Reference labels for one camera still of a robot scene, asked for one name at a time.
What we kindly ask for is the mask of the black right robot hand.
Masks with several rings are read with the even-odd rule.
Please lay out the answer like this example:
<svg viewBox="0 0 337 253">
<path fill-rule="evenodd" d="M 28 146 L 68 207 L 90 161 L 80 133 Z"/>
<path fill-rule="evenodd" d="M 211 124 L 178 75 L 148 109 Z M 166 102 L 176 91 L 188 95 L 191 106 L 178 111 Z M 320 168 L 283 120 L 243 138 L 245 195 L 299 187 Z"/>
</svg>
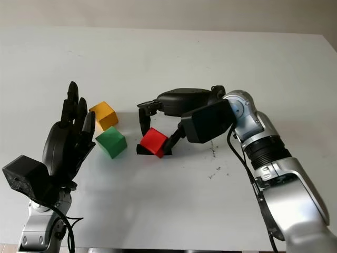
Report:
<svg viewBox="0 0 337 253">
<path fill-rule="evenodd" d="M 137 145 L 137 154 L 161 158 L 170 155 L 180 139 L 186 138 L 190 143 L 206 143 L 223 134 L 235 122 L 231 106 L 224 96 L 225 88 L 221 85 L 209 90 L 178 88 L 138 104 L 143 137 Z M 151 117 L 158 111 L 180 118 L 177 129 L 170 137 L 151 127 Z"/>
</svg>

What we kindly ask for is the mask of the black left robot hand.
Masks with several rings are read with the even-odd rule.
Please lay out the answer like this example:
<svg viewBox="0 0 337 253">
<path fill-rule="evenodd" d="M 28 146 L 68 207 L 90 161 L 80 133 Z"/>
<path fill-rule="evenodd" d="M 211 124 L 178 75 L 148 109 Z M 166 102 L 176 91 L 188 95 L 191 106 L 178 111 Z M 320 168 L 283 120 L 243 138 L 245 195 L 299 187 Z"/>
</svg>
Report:
<svg viewBox="0 0 337 253">
<path fill-rule="evenodd" d="M 52 126 L 43 150 L 43 163 L 54 185 L 76 190 L 73 179 L 95 146 L 94 132 L 95 113 L 88 111 L 86 100 L 79 97 L 78 86 L 72 81 L 61 119 Z"/>
</svg>

